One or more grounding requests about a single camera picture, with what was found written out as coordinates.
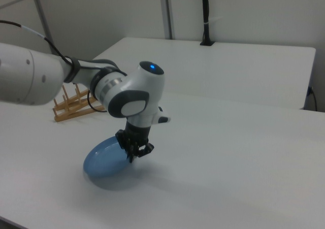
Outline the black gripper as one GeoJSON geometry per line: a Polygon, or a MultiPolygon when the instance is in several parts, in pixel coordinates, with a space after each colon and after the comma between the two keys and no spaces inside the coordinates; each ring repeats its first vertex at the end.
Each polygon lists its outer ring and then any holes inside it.
{"type": "Polygon", "coordinates": [[[135,159],[137,146],[137,157],[143,157],[152,152],[154,146],[149,143],[150,127],[137,127],[126,122],[125,130],[120,129],[115,137],[121,147],[127,154],[127,160],[132,163],[135,159]]]}

